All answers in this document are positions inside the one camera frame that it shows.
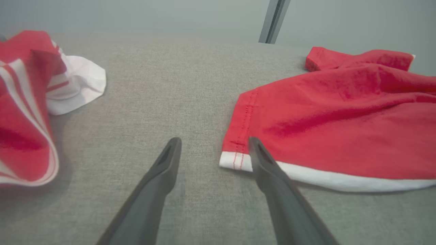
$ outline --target gray fabric surface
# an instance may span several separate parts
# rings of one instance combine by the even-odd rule
[[[56,179],[0,189],[0,244],[95,244],[173,136],[176,186],[158,244],[274,244],[268,206],[249,173],[218,166],[238,95],[304,73],[307,50],[161,39],[62,38],[68,55],[107,71],[103,97],[51,117]],[[434,244],[436,188],[346,194],[300,185],[341,244]]]

